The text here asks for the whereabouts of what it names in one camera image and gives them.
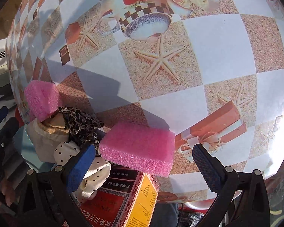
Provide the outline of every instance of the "leopard print fabric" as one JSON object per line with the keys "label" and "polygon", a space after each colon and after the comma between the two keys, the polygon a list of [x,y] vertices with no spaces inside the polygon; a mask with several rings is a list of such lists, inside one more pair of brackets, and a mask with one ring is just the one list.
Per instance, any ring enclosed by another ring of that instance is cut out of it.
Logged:
{"label": "leopard print fabric", "polygon": [[69,129],[69,140],[75,142],[79,147],[90,142],[96,147],[96,154],[99,155],[99,140],[95,131],[103,127],[103,122],[80,109],[72,107],[58,109],[63,114]]}

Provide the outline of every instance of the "pink foam block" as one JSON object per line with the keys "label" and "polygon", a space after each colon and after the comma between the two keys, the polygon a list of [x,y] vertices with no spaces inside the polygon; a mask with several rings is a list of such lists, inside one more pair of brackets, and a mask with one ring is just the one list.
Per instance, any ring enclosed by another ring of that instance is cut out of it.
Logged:
{"label": "pink foam block", "polygon": [[148,174],[168,177],[173,166],[175,134],[169,130],[119,122],[100,141],[101,156]]}
{"label": "pink foam block", "polygon": [[24,90],[30,111],[42,122],[62,106],[59,91],[54,83],[32,80]]}

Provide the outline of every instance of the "silver bolt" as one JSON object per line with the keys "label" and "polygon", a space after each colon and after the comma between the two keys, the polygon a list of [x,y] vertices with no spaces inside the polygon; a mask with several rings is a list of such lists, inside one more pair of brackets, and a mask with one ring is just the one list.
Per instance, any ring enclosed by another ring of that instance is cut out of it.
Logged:
{"label": "silver bolt", "polygon": [[233,168],[232,168],[231,166],[225,167],[225,170],[226,170],[228,173],[233,172]]}
{"label": "silver bolt", "polygon": [[29,169],[28,171],[27,171],[27,175],[32,175],[34,173],[34,170],[33,169]]}
{"label": "silver bolt", "polygon": [[258,175],[258,176],[260,176],[260,175],[261,175],[261,171],[258,170],[258,169],[256,169],[256,170],[255,170],[255,174]]}
{"label": "silver bolt", "polygon": [[62,166],[56,166],[55,171],[60,172],[62,171],[63,167]]}

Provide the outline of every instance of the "teal object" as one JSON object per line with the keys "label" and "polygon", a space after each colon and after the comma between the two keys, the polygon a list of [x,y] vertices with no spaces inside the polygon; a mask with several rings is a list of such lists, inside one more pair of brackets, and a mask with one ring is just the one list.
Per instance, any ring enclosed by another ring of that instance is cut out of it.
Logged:
{"label": "teal object", "polygon": [[38,173],[49,172],[54,164],[39,160],[34,145],[27,135],[26,126],[27,124],[22,126],[15,134],[13,138],[15,148],[30,168]]}

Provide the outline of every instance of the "person's leg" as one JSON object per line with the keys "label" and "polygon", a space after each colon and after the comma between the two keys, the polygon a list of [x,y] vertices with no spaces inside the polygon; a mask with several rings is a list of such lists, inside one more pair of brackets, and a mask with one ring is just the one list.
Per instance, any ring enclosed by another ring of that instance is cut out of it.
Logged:
{"label": "person's leg", "polygon": [[178,214],[178,203],[157,203],[149,227],[176,227]]}

